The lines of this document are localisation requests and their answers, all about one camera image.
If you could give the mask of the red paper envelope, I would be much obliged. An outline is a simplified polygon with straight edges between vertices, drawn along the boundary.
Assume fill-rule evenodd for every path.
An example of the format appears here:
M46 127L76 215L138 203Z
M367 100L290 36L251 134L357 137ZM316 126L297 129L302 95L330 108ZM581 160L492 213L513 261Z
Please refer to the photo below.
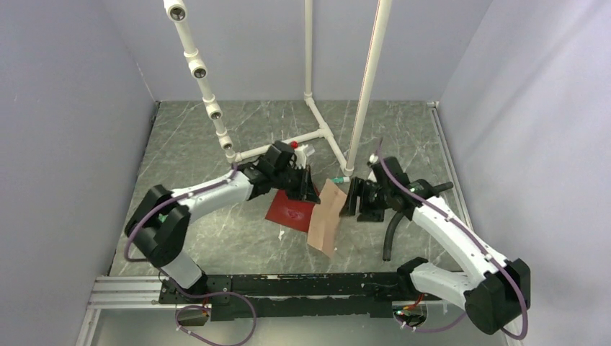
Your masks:
M301 200L291 200L285 191L278 190L272 199L265 219L307 234L315 205L315 203Z

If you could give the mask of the tan paper letter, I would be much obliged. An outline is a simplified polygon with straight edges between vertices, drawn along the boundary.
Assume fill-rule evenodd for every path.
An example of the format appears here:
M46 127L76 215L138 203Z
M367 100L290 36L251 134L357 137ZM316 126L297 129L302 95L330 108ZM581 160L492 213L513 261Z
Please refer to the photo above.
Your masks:
M347 194L330 179L325 181L319 195L320 203L313 207L307 243L328 258L335 253L335 238L340 222L340 211Z

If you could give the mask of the green white glue stick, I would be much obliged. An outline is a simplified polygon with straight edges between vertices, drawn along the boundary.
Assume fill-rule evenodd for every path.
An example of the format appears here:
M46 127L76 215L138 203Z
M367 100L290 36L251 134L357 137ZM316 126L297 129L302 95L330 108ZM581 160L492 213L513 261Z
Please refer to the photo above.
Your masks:
M350 177L335 177L331 181L335 184L344 184L350 182Z

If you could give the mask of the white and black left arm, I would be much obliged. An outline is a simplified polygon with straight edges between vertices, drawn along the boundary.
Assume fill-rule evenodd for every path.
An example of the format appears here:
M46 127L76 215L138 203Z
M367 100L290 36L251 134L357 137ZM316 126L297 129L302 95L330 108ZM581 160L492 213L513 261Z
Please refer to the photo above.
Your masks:
M186 301L201 301L208 292L208 277L183 249L189 225L271 190L283 191L290 200L319 203L308 164L314 152L307 144L276 141L255 160L232 164L228 173L207 182L175 190L152 187L126 224L125 259L135 261L130 248L136 247L140 260L172 279Z

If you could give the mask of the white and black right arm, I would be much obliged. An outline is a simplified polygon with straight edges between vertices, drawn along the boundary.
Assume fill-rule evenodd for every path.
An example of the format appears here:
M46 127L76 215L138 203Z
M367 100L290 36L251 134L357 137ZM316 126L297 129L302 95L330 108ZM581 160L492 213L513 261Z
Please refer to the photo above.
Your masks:
M373 154L367 165L370 176L352 180L342 215L357 216L359 222L381 222L387 210L395 211L385 235L383 260L391 258L394 230L398 220L406 218L432 236L460 267L451 272L416 257L397 269L400 295L406 299L433 295L462 309L481 332L501 331L523 340L529 328L528 264L493 249L451 210L442 193L454 187L452 182L411 181L394 156Z

